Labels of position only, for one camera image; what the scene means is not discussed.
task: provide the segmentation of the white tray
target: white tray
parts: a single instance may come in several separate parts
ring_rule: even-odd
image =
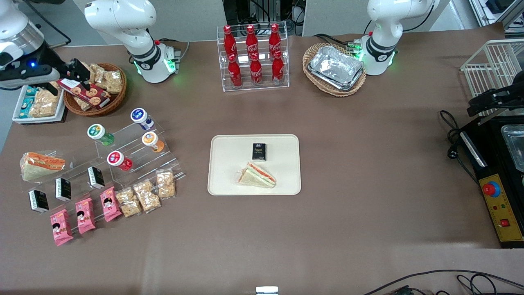
[[[252,159],[253,143],[266,144],[266,161],[255,163],[277,180],[277,185],[273,188],[235,183],[238,172]],[[211,140],[208,178],[210,194],[296,195],[301,189],[300,149],[295,135],[217,135]]]

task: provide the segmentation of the clear acrylic rack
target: clear acrylic rack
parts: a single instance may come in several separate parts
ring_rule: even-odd
[[[260,23],[255,26],[255,34],[258,39],[258,57],[262,65],[262,85],[254,87],[251,83],[251,71],[249,69],[249,59],[246,49],[247,24],[231,26],[231,34],[235,37],[236,49],[238,52],[237,62],[240,66],[242,76],[242,87],[233,88],[227,66],[227,54],[224,49],[224,27],[216,29],[216,43],[219,50],[219,64],[222,78],[222,89],[224,92],[236,90],[252,90],[265,88],[289,87],[289,48],[288,48],[288,30],[286,22],[276,22],[279,25],[280,50],[282,51],[282,61],[284,62],[284,81],[281,85],[275,85],[272,81],[272,61],[269,60],[269,36],[271,36],[271,24]]]
[[[41,215],[50,217],[54,213],[66,209],[69,214],[69,223],[73,234],[78,232],[76,227],[77,214],[75,203],[91,197],[93,202],[93,213],[95,222],[103,218],[103,209],[100,202],[100,194],[110,188],[120,190],[129,187],[146,178],[153,179],[158,169],[170,168],[173,171],[174,179],[178,180],[185,176],[178,164],[177,158],[169,150],[163,137],[164,129],[155,121],[154,128],[144,130],[140,125],[132,123],[116,132],[107,129],[109,133],[115,136],[113,144],[103,146],[100,142],[94,142],[83,148],[80,148],[70,154],[54,155],[66,161],[64,170],[42,177],[36,182],[25,182],[21,180],[20,186],[22,193],[28,198],[28,194],[33,189],[44,192],[47,197],[49,210]],[[159,140],[163,141],[164,149],[156,153],[150,147],[142,143],[142,135],[148,131],[155,131]],[[122,171],[118,167],[108,165],[106,158],[112,151],[120,151],[126,157],[133,161],[133,167],[129,171]],[[96,167],[102,171],[105,187],[98,189],[89,185],[88,168]],[[55,179],[63,178],[71,182],[71,200],[63,202],[55,198]]]

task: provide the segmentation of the table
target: table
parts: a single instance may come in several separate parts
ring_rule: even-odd
[[[232,93],[222,92],[214,42],[192,43],[180,74],[158,85],[136,73],[122,46],[59,49],[64,60],[123,67],[128,94],[105,117],[70,114],[63,124],[13,125],[0,155],[0,288],[8,294],[253,294],[256,286],[277,285],[281,294],[362,294],[439,268],[522,282],[524,252],[498,248],[478,188],[446,157],[447,127],[438,119],[446,109],[460,124],[469,120],[459,66],[485,41],[503,36],[499,25],[405,34],[387,72],[367,77],[349,98],[319,91],[302,73],[302,54],[315,38],[290,38],[289,89]],[[187,174],[177,184],[179,198],[56,247],[48,218],[32,212],[18,191],[19,158],[85,146],[89,125],[120,129],[138,106],[166,129]],[[301,193],[211,196],[211,138],[257,133],[298,136]],[[452,274],[407,284],[464,292]],[[499,292],[512,290],[498,285]]]

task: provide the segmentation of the wicker basket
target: wicker basket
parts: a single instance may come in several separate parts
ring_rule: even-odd
[[[127,87],[127,79],[126,79],[126,74],[124,73],[124,71],[122,71],[121,68],[113,64],[100,63],[98,65],[104,68],[104,70],[106,71],[117,71],[117,70],[120,71],[120,76],[122,77],[122,83],[123,83],[122,91],[119,94],[117,94],[116,98],[113,99],[105,107],[99,110],[91,108],[91,109],[88,109],[87,111],[82,111],[78,103],[74,100],[73,98],[74,96],[70,94],[69,92],[64,91],[65,106],[71,112],[78,114],[78,115],[87,116],[87,117],[102,116],[102,115],[105,115],[105,114],[108,114],[114,111],[122,103],[122,101],[124,101],[124,96],[126,95],[126,87]]]
[[[313,84],[315,84],[315,86],[317,86],[320,90],[324,91],[325,93],[329,93],[329,94],[331,94],[333,96],[336,96],[336,97],[350,96],[350,95],[354,94],[355,92],[357,92],[357,90],[362,86],[362,84],[364,84],[364,81],[366,80],[366,70],[364,70],[362,75],[359,77],[357,82],[353,85],[353,87],[349,91],[341,91],[341,90],[337,89],[333,85],[331,85],[331,84],[327,83],[326,81],[320,79],[319,77],[313,75],[308,70],[308,64],[311,61],[311,59],[313,59],[313,57],[316,55],[316,53],[319,51],[319,49],[321,47],[328,46],[328,45],[334,46],[336,49],[340,50],[340,52],[343,52],[343,53],[345,53],[347,55],[350,54],[349,51],[347,51],[346,49],[344,49],[344,48],[342,48],[342,47],[340,47],[338,45],[329,44],[329,43],[318,43],[318,44],[315,44],[315,45],[311,46],[308,50],[306,50],[304,56],[302,57],[302,69],[304,70],[304,74],[309,78],[309,80],[311,80],[311,82]]]

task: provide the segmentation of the white wire basket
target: white wire basket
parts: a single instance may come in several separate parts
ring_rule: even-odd
[[[524,39],[491,40],[486,42],[460,68],[466,76],[472,97],[489,89],[498,89],[513,83],[524,65]],[[481,117],[495,109],[484,111]],[[501,115],[523,115],[523,109],[505,111]]]

